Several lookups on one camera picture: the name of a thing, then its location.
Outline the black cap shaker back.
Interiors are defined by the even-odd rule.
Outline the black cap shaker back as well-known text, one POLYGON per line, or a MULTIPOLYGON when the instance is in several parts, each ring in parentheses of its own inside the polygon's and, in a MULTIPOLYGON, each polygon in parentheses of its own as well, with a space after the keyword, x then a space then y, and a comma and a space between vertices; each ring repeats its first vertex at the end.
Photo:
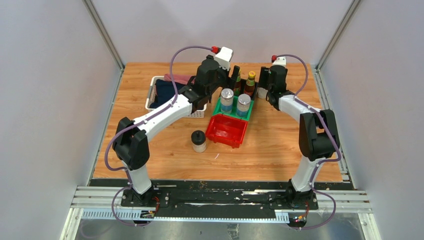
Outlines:
POLYGON ((257 89, 257 97, 260 99, 265 99, 267 97, 268 90, 263 87, 258 87, 257 89))

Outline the yellow cap sauce bottle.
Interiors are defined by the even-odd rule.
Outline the yellow cap sauce bottle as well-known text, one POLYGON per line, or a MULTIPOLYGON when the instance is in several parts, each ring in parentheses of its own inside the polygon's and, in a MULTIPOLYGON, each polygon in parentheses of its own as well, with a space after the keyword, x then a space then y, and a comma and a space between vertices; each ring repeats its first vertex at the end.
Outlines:
POLYGON ((233 93, 234 93, 234 96, 237 96, 237 97, 241 94, 241 72, 240 71, 238 72, 238 75, 236 78, 233 93))
POLYGON ((256 85, 255 78, 256 78, 256 73, 254 71, 250 71, 248 73, 248 77, 246 79, 245 86, 243 89, 243 93, 250 97, 254 95, 255 85, 256 85))

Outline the silver lid jar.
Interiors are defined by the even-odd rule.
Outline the silver lid jar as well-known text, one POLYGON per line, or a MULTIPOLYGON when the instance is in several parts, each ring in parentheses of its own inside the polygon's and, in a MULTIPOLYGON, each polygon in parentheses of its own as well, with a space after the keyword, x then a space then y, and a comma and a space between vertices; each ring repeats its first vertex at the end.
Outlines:
POLYGON ((224 88, 220 93, 220 110, 223 113, 230 114, 233 109, 234 91, 230 88, 224 88))
POLYGON ((241 94, 237 98, 236 115, 246 117, 251 105, 251 97, 248 94, 241 94))

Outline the silver lid jar back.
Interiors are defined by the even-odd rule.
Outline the silver lid jar back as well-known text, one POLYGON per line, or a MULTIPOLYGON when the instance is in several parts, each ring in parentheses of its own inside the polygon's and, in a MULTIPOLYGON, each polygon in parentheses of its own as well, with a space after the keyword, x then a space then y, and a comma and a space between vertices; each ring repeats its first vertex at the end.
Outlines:
POLYGON ((246 117, 251 105, 251 97, 248 94, 241 94, 237 98, 236 115, 246 117))

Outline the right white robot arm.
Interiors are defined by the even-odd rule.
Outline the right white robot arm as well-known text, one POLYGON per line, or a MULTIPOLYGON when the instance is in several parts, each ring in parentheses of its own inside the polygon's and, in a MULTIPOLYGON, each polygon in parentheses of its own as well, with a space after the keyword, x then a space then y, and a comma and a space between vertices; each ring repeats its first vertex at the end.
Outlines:
POLYGON ((287 73, 283 65, 263 66, 258 86, 266 89, 265 99, 271 106, 299 124, 301 160, 284 197, 290 208, 298 209, 313 194, 317 174, 324 163, 333 161, 332 155, 339 151, 340 141, 334 112, 312 107, 289 91, 287 73))

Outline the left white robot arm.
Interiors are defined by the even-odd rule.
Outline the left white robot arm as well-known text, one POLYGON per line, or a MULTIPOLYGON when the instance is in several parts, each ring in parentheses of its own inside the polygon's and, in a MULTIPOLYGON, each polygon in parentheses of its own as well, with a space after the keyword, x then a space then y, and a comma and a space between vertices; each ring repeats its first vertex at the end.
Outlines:
POLYGON ((149 206, 153 201, 147 171, 149 142, 175 121, 210 102, 218 88, 235 85, 237 72, 234 70, 229 75, 232 57, 231 53, 208 55, 196 75, 172 99, 141 117, 133 120, 125 117, 119 122, 111 147, 126 169, 129 186, 135 191, 133 198, 140 206, 149 206))

